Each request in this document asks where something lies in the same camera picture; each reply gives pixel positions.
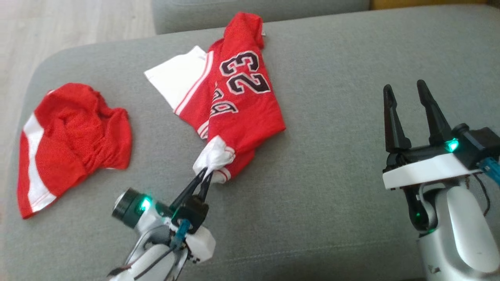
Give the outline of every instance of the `red fabric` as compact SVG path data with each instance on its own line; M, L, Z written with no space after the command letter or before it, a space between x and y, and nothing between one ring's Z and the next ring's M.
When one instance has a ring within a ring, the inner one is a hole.
M286 128L261 53L262 28L258 15L237 13L208 50L209 75L186 97L188 104L175 110L201 137L199 128L209 119L208 141L218 135L235 150L225 167L232 178L253 159L256 147Z
M21 134L17 198L24 219L33 215L37 203L37 198L28 198L30 189L46 188L60 197L99 168L126 169L129 165L132 133L127 111L109 108L88 85L68 83L49 93L28 122L37 122L43 135L37 149L31 147L36 152L29 159L29 140L37 138L28 128L33 126L27 123ZM30 181L29 165L42 183Z

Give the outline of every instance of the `blue cable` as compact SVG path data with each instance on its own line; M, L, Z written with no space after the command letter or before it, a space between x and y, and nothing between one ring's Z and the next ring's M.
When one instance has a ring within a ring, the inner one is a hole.
M481 169L488 177L495 181L495 183L500 187L500 165L493 159L493 157L488 157L481 161L479 164L479 169Z
M175 233L175 236L170 241L170 249L175 250L181 248L184 239L186 238L186 233L188 233L190 226L191 223L189 222L189 220L187 219L182 220L182 222L179 225L179 228L177 229L177 233Z

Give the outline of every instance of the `green led light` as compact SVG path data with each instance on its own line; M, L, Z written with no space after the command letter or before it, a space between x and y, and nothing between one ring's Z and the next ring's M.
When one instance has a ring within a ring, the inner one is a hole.
M139 210L146 212L150 207L151 207L151 199L148 197L144 197L144 199L140 203Z
M459 147L459 140L456 138L444 143L444 148L449 152L455 151L458 147Z

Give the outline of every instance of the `wooden floor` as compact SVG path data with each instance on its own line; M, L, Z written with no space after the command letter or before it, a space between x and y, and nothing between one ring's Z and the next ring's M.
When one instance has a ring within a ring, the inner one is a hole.
M154 36L150 0L0 0L0 281L7 166L28 82L50 55L98 42Z

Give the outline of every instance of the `couch cushion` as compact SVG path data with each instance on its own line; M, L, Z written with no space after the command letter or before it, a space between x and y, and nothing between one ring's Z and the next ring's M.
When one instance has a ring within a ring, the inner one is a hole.
M264 22L366 11L370 0L152 0L156 34L225 27L239 12Z
M382 182L382 89L392 85L414 146L428 141L418 79L427 82L451 126L465 122L499 133L500 10L429 6L270 22L265 29L263 56L287 130L263 144L237 178L210 189L205 225L217 240L215 256L188 264L181 280L423 276L405 196ZM40 65L21 124L48 90L86 83L110 107L128 110L132 157L127 170L100 170L21 220L15 155L5 215L9 280L100 281L123 262L136 236L111 217L115 199L135 188L169 204L193 178L204 146L143 71L196 44L206 50L222 33L83 46ZM500 188L485 183L493 203L487 220L500 242Z

